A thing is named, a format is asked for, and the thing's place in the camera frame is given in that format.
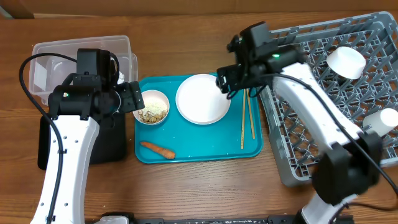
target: gray dish rack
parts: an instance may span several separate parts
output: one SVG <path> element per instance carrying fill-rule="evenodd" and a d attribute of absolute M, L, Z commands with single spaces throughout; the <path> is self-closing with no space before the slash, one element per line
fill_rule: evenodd
<path fill-rule="evenodd" d="M 388 12 L 271 31 L 279 45 L 294 44 L 308 55 L 318 84 L 341 112 L 364 131 L 365 116 L 383 108 L 398 110 L 398 28 Z M 357 80 L 339 77 L 326 64 L 337 47 L 361 52 L 366 68 Z M 296 112 L 269 88 L 260 94 L 269 124 L 269 140 L 282 182 L 310 182 L 318 147 Z M 384 137 L 382 166 L 398 164 L 398 129 Z"/>

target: carrot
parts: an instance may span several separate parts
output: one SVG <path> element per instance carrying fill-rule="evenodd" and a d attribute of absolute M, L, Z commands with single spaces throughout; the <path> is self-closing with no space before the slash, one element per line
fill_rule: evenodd
<path fill-rule="evenodd" d="M 161 156 L 165 157 L 166 159 L 174 159 L 175 158 L 175 152 L 173 152 L 171 150 L 164 149 L 160 146 L 157 146 L 155 144 L 145 142 L 145 141 L 140 142 L 140 144 L 141 144 L 141 146 L 147 147 L 148 149 L 160 154 Z"/>

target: white bowl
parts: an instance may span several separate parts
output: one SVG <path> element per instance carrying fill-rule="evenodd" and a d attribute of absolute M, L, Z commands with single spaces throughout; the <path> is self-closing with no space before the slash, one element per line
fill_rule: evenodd
<path fill-rule="evenodd" d="M 153 98 L 155 98 L 157 100 L 161 100 L 167 105 L 167 113 L 166 113 L 166 116 L 163 119 L 161 119 L 160 121 L 158 121 L 158 122 L 156 122 L 154 124 L 148 124 L 148 125 L 160 124 L 161 122 L 163 122 L 166 119 L 166 117 L 167 117 L 167 115 L 169 114 L 169 111 L 170 111 L 169 99 L 167 99 L 167 96 L 165 94 L 163 94 L 161 91 L 147 90 L 147 91 L 142 92 L 142 99 L 144 100 L 144 104 L 145 104 L 145 102 L 148 102 L 148 100 L 153 99 Z M 140 119 L 139 114 L 138 114 L 138 110 L 137 111 L 133 111 L 132 113 L 133 113 L 134 117 L 139 122 L 141 122 L 142 124 L 147 124 L 147 123 L 143 122 Z"/>
<path fill-rule="evenodd" d="M 216 85 L 216 77 L 209 74 L 193 75 L 181 83 L 175 95 L 180 114 L 194 124 L 212 124 L 229 110 L 226 99 Z"/>
<path fill-rule="evenodd" d="M 326 62 L 334 72 L 352 80 L 361 76 L 366 65 L 361 53 L 349 47 L 337 48 L 326 58 Z"/>

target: clear plastic container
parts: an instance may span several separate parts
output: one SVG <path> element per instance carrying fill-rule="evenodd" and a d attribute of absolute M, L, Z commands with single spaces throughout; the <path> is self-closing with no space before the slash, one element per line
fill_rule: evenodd
<path fill-rule="evenodd" d="M 32 55 L 58 53 L 76 58 L 79 48 L 103 49 L 114 53 L 119 60 L 120 72 L 124 75 L 123 81 L 138 79 L 137 57 L 131 52 L 130 40 L 125 35 L 39 43 L 34 46 Z M 29 91 L 40 96 L 42 103 L 47 105 L 49 94 L 54 88 L 75 72 L 76 63 L 67 59 L 55 56 L 35 58 L 30 62 Z"/>

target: chopsticks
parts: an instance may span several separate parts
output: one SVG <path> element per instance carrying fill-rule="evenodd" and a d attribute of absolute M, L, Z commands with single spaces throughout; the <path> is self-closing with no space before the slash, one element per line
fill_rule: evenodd
<path fill-rule="evenodd" d="M 248 92 L 248 106 L 249 106 L 249 114 L 250 114 L 251 136 L 253 139 L 255 139 L 256 135 L 254 134 L 253 115 L 251 114 L 251 102 L 250 102 L 249 90 L 246 90 L 246 91 Z"/>
<path fill-rule="evenodd" d="M 246 110 L 246 89 L 243 89 L 243 112 L 242 112 L 242 135 L 241 135 L 241 149 L 243 149 L 243 141 L 244 141 L 244 112 Z"/>
<path fill-rule="evenodd" d="M 252 135 L 253 139 L 256 138 L 256 135 L 254 134 L 253 115 L 251 113 L 250 96 L 249 96 L 248 90 L 244 89 L 243 90 L 241 149 L 243 149 L 243 144 L 244 144 L 244 117 L 245 117 L 245 112 L 246 112 L 246 92 L 247 92 L 247 95 L 248 95 L 248 106 L 249 106 L 249 115 L 250 115 L 251 135 Z"/>

